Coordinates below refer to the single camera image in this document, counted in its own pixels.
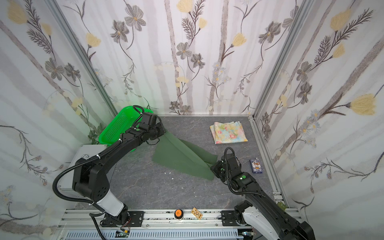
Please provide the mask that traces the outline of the dark green skirt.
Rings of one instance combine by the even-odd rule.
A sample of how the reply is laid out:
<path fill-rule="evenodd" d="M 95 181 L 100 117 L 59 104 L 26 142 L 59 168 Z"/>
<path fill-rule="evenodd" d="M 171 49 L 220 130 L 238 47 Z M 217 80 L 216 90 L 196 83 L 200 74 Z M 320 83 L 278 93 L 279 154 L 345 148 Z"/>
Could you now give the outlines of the dark green skirt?
<path fill-rule="evenodd" d="M 166 132 L 157 143 L 153 162 L 183 174 L 212 181 L 215 176 L 211 167 L 217 162 L 217 158 L 218 156 L 203 148 Z"/>

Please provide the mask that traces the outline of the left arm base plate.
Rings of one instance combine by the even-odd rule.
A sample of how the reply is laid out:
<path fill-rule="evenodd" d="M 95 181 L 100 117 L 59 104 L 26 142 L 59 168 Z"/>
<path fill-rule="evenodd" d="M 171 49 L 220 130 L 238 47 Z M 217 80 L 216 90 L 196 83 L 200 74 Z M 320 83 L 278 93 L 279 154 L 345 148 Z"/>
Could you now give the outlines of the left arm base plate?
<path fill-rule="evenodd" d="M 141 227 L 144 219 L 144 211 L 123 211 L 119 216 L 114 217 L 105 214 L 101 220 L 101 227 Z"/>

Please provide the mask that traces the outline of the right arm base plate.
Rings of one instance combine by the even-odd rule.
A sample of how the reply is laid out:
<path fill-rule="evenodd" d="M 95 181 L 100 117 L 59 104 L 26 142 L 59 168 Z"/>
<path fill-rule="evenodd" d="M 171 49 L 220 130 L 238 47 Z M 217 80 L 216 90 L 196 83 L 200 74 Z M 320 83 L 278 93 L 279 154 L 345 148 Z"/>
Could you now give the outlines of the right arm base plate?
<path fill-rule="evenodd" d="M 243 224 L 240 213 L 236 210 L 223 210 L 221 211 L 220 220 L 223 227 L 235 227 Z"/>

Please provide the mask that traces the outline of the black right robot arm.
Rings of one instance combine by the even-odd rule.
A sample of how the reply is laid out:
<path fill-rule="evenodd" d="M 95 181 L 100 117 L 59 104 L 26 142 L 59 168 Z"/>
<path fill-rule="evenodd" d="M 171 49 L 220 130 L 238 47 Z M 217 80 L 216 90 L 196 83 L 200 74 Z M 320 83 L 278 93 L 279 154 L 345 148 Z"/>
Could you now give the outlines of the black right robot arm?
<path fill-rule="evenodd" d="M 225 153 L 211 171 L 230 192 L 246 200 L 235 207 L 241 225 L 250 225 L 268 240 L 314 240 L 313 228 L 305 221 L 299 222 L 282 210 L 265 194 L 257 180 L 243 172 L 235 154 Z"/>

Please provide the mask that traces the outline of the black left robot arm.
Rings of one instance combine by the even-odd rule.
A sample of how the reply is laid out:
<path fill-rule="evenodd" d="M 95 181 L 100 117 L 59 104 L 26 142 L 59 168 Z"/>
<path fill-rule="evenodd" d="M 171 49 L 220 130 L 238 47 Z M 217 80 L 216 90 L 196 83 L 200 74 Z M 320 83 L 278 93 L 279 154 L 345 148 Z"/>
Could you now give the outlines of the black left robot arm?
<path fill-rule="evenodd" d="M 166 130 L 160 117 L 143 112 L 133 125 L 120 135 L 118 140 L 89 159 L 80 158 L 76 164 L 55 178 L 53 192 L 60 199 L 69 202 L 82 202 L 94 206 L 105 215 L 103 226 L 122 227 L 131 216 L 127 205 L 121 202 L 111 191 L 107 174 L 125 155 L 143 143 L 158 140 Z M 58 189 L 58 183 L 66 174 L 73 172 L 72 189 L 80 198 L 69 197 Z"/>

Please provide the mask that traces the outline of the pastel floral skirt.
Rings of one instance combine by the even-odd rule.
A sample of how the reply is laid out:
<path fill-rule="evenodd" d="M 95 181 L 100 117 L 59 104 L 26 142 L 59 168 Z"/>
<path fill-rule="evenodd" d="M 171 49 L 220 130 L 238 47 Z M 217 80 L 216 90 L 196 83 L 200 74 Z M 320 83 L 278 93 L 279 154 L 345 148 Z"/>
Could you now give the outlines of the pastel floral skirt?
<path fill-rule="evenodd" d="M 230 123 L 215 122 L 210 126 L 215 144 L 234 144 L 247 142 L 244 128 L 239 121 Z"/>

